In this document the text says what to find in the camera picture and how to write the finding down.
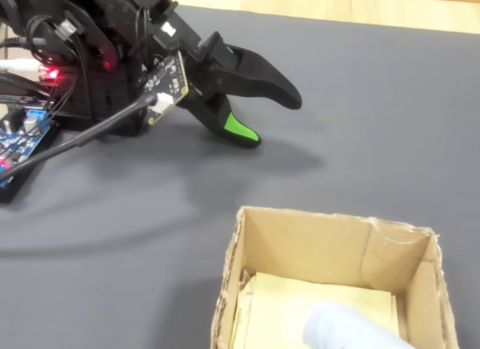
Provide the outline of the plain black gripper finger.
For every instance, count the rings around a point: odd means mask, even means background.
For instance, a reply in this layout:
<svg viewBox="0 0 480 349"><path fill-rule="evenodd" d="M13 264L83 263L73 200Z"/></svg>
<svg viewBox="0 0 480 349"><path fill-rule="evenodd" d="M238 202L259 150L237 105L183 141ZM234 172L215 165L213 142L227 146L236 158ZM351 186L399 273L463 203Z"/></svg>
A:
<svg viewBox="0 0 480 349"><path fill-rule="evenodd" d="M240 47L229 47L238 57L233 68L211 67L216 92L244 98L268 98L290 110L302 107L298 89L268 60Z"/></svg>

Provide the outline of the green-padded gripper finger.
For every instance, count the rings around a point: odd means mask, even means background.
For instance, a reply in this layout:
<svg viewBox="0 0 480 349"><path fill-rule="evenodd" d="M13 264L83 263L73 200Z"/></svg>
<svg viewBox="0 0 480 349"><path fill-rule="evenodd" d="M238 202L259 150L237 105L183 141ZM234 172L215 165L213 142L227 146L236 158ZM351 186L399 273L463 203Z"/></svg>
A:
<svg viewBox="0 0 480 349"><path fill-rule="evenodd" d="M191 89L178 106L186 109L210 132L237 146L253 149L262 142L257 132L236 118L225 94L214 94L206 100Z"/></svg>

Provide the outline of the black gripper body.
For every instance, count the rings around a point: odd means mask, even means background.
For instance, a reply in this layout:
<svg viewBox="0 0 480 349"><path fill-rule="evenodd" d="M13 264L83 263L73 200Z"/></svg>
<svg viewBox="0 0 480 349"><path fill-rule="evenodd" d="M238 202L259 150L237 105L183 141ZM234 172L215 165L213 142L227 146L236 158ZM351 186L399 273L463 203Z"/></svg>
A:
<svg viewBox="0 0 480 349"><path fill-rule="evenodd" d="M151 7L151 80L163 86L164 98L185 98L191 89L211 98L211 68L230 66L230 50L219 33L203 40L177 13L177 3Z"/></svg>

